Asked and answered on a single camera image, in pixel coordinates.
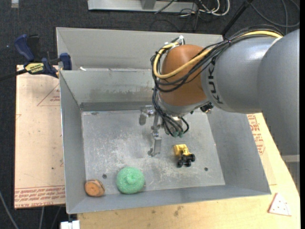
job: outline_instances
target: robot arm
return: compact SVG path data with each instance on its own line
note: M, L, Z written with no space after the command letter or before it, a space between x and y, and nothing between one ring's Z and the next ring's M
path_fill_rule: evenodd
M182 118L211 103L262 112L282 155L299 154L299 34L245 30L205 49L167 44L153 57L154 106L163 122L171 126L163 115Z

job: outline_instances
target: black cable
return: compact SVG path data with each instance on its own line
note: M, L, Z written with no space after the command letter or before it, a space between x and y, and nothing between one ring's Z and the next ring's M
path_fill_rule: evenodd
M262 37L262 36L267 36L267 35L247 35L244 36L244 34L248 33L248 32L252 32L252 31L257 31L257 30L265 30L265 31L271 31L271 32L276 32L280 35L282 35L281 32L279 31L275 31L273 28L272 29L265 29L265 28L261 28L262 26L254 26L254 27L249 27L243 30L240 30L239 32L237 32L233 37L231 37L230 39L226 39L225 41L219 42L216 44L216 46L214 46L214 48L211 49L211 51L203 58L201 59L195 66L193 66L193 68L184 76L180 77L179 79L169 82L167 79L165 79L167 82L161 82L160 80L157 79L157 77L154 75L154 73L152 74L154 82L155 82L155 86L157 88L157 90L161 91L161 92L172 92L176 89L178 89L179 87L181 87L183 84L187 83L187 79L188 77L193 74L197 69L199 69L202 65L204 65L205 63L207 63L209 60L211 60L212 58L216 59L217 56L219 56L228 46L232 45L233 43L236 43L240 40L245 40L247 38L251 38L251 37ZM170 89L162 89L160 87L160 85L174 85L175 87L170 88Z
M293 0L289 0L291 1L295 6L296 8L298 9L298 11L300 11L300 8L299 6L293 1ZM252 8L258 13L258 15L260 15L263 19L265 19L266 21L268 21L269 23L272 23L274 25L277 25L277 26L281 26L281 27L284 27L286 29L286 34L287 34L287 30L289 27L296 27L300 24L300 21L298 21L296 24L293 24L293 25L288 25L288 12L287 12L287 7L286 7L286 4L284 2L284 0L281 0L282 4L283 4L283 7L284 7L284 10L285 10L285 24L279 24L279 23L276 23L270 19L268 19L267 17L265 17L262 13L260 13L258 11L258 9L253 5L251 4Z
M227 26L224 28L224 30L221 32L222 36L225 37L226 33L230 30L230 28L233 26L233 24L238 20L238 18L242 15L242 13L250 6L253 0L246 0L243 2L241 7L237 10L233 18L229 21Z
M190 129L190 126L189 126L189 124L186 122L186 120L183 117L181 117L181 119L186 124L186 130L183 132L183 134L185 134Z
M26 69L23 69L23 70L14 72L12 74L8 74L8 75L5 75L5 76L2 76L2 77L0 77L0 82L5 81L5 80L7 80L9 78L13 78L13 77L15 77L17 75L24 74L26 72L28 72L28 71Z
M160 10L158 10L155 14L162 12L163 10L165 10L166 8L168 8L175 0L171 0L167 5L165 5L163 8L161 8Z

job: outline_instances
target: cable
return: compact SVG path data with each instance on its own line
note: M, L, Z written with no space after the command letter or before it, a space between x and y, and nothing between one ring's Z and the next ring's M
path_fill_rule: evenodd
M51 225L51 228L50 228L50 229L53 229L53 228L54 228L55 223L56 223L56 219L57 219L57 217L58 217L59 212L61 211L61 209L62 209L62 207L60 206L59 209L57 210L57 213L56 213L56 215L55 215L55 218L54 218L54 220L53 220L53 222L52 222L52 225Z
M283 5L284 5L285 12L287 13L287 8L286 8L285 3L284 3L283 0L281 0L281 1L282 1ZM300 11L300 7L299 7L293 0L289 0L289 1L291 1L291 2L297 7L297 9ZM272 23L272 24L274 24L274 25L277 25L277 26L281 26L281 27L287 28L287 27L295 27L295 26L298 26L298 25L300 24L300 21L297 22L297 23L294 24L294 25L288 25L288 24L283 25L283 24L276 23L276 22L274 22L274 21L272 21L272 20L266 18L262 13L260 13L260 12L258 11L258 9L257 9L253 4L251 4L251 6L253 7L253 9L254 9L262 18L264 18L266 21L268 21L268 22L270 22L270 23Z
M202 0L198 0L199 3L203 6L204 10L203 9L199 9L198 11L199 12L204 12L204 13L208 13L208 14L212 14L212 15L215 15L215 16L224 16L226 15L229 10L230 10L230 0L225 0L226 3L227 3L227 9L225 12L222 12L222 13L217 13L218 10L220 9L220 1L219 0L216 0L217 1L217 8L216 9L208 9L203 3L202 3Z
M2 204L3 204L4 208L5 208L5 211L6 211L6 213L8 214L8 216L9 216L11 222L13 223L14 227L15 227L16 229L19 229L19 227L17 226L17 224L16 224L16 222L15 222L13 216L11 215L11 213L10 213L10 211L9 211L9 208L7 207L7 205L6 205L5 201L4 201L4 198L3 198L3 196L2 196L1 191L0 191L0 199L1 199L1 201L2 201Z
M44 207L42 207L42 209L41 209L41 216L40 216L40 222L39 222L39 229L42 228L43 214L44 214Z
M178 69L172 71L171 73L162 75L159 74L160 70L160 58L164 53L166 53L167 50L169 50L172 46L172 44L167 44L163 48L161 48L159 51L156 52L156 54L151 58L152 61L152 76L155 82L155 88L161 92L172 92L179 87L181 87L183 84L189 83L192 81L195 77L199 75L204 69L208 67L209 64L207 64L205 67L201 69L199 73L196 74L196 76L192 77L189 81L187 79L196 71L198 70L202 65L210 62L210 60L216 60L216 58L224 51L227 47L229 47L232 43L236 43L240 40L244 40L246 38L251 37L257 37L257 36L268 36L268 37L274 37L274 38L281 38L283 34L279 31L274 30L274 27L269 28L262 28L261 26L251 27L251 28L245 28L243 30L240 30L236 34L234 34L230 39L226 39L225 41L209 45L208 47L204 48L202 51L200 51L195 57L193 57L189 62L182 65ZM168 81L168 79L174 75L176 75L178 72L180 72L182 69L184 69L187 66L191 66L191 69L188 73L180 77L179 79L176 79L174 81ZM163 89L160 86L169 86L172 85L174 87L170 89Z
M158 10L156 13L154 14L157 14L157 13L160 13L162 12L163 10L165 10L166 8L168 8L175 0L171 0L166 6L164 6L163 8L161 8L160 10Z
M248 33L245 33L243 36L249 36L249 35L267 35L267 36L271 36L271 37L282 37L280 34L276 33L276 32L272 32L272 31L251 31ZM163 46L156 54L156 57L154 59L153 62L153 74L155 77L160 78L160 79L167 79L170 78L174 75L176 75L177 73L181 72L182 70L184 70L185 68L187 68L188 66L192 65L193 63L195 63L196 61L199 61L201 59L203 59L212 49L206 49L204 50L201 54L197 55L196 57L194 57L193 59L191 59L189 62L185 63L184 65L180 66L178 69L168 73L168 74L159 74L158 73L158 67L157 67L157 62L159 61L159 59L161 58L161 56L170 48L172 48L173 45L172 44L167 44L165 46Z

